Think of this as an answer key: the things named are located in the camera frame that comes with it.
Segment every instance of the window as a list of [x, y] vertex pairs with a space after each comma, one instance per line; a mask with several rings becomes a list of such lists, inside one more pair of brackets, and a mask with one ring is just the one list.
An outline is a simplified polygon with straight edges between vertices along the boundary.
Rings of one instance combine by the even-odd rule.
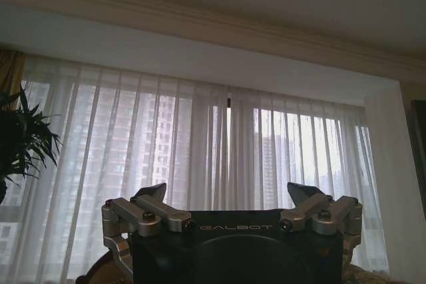
[[[351, 175], [373, 174], [369, 158], [359, 153], [369, 143], [362, 109], [340, 109], [326, 102], [189, 80], [179, 83], [174, 78], [104, 71], [34, 57], [29, 57], [27, 70], [33, 81], [31, 102], [44, 103], [49, 97], [52, 113], [65, 115], [53, 118], [53, 127], [60, 136], [66, 132], [69, 136], [58, 170], [49, 167], [41, 176], [41, 181], [55, 191], [32, 188], [31, 193], [26, 188], [30, 183], [24, 184], [22, 193], [8, 192], [7, 202], [1, 206], [0, 217], [7, 210], [11, 219], [0, 219], [0, 243], [6, 243], [0, 246], [0, 282], [13, 270], [10, 267], [17, 260], [14, 252], [18, 238], [24, 239], [20, 243], [23, 256], [34, 255], [30, 247], [43, 253], [36, 259], [21, 259], [20, 265], [13, 266], [19, 270], [17, 281], [34, 283], [34, 270], [40, 265], [48, 265], [40, 278], [46, 283], [60, 282], [57, 270], [68, 270], [65, 277], [70, 280], [86, 273], [87, 265], [106, 251], [99, 220], [99, 208], [105, 200], [129, 198], [141, 187], [168, 179], [174, 183], [166, 203], [198, 210], [288, 208], [292, 206], [286, 193], [288, 181], [319, 185], [335, 198], [340, 194], [359, 197], [356, 189], [345, 184], [358, 181], [365, 196], [361, 202], [367, 202], [363, 240], [373, 244], [370, 247], [374, 250], [360, 247], [361, 253], [355, 252], [354, 259], [368, 269], [386, 270], [381, 221], [378, 210], [374, 210], [376, 195], [369, 179]], [[116, 94], [118, 108], [113, 112], [111, 101]], [[228, 96], [232, 112], [226, 108]], [[158, 113], [155, 101], [162, 102]], [[353, 152], [344, 154], [349, 147]], [[246, 167], [236, 170], [235, 164]], [[189, 198], [191, 172], [195, 172], [191, 176], [195, 192]], [[241, 181], [249, 181], [250, 188]], [[222, 187], [227, 190], [225, 194], [220, 193]], [[34, 199], [31, 206], [23, 196], [30, 193]], [[20, 220], [24, 216], [22, 208], [31, 210], [27, 214], [33, 223], [31, 229], [43, 232], [28, 231], [26, 221]]]

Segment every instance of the logo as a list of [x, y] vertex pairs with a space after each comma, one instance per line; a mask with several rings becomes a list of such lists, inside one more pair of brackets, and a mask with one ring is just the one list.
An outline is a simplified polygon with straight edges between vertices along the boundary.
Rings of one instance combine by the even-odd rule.
[[272, 225], [201, 225], [202, 231], [259, 231], [272, 229]]

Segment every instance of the curtain fold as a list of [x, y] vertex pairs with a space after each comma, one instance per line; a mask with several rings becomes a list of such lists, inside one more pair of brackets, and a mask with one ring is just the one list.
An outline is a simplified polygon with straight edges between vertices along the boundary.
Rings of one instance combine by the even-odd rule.
[[0, 50], [0, 92], [19, 92], [25, 63], [25, 55], [17, 51]]
[[290, 208], [287, 182], [356, 196], [354, 261], [387, 269], [362, 108], [41, 57], [24, 83], [60, 114], [63, 145], [58, 167], [11, 186], [1, 207], [1, 283], [73, 283], [106, 251], [105, 200], [162, 182], [185, 210]]

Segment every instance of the black panel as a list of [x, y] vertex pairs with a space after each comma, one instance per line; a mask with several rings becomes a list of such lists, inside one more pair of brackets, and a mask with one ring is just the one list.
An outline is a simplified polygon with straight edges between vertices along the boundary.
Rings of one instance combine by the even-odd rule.
[[284, 233], [280, 211], [191, 212], [187, 234], [133, 234], [134, 282], [341, 283], [342, 235]]

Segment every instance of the wall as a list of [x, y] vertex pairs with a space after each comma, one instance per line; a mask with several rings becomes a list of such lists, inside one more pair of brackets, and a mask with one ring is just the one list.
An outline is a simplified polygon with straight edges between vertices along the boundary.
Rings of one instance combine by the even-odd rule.
[[426, 220], [399, 84], [365, 99], [392, 278], [426, 279]]

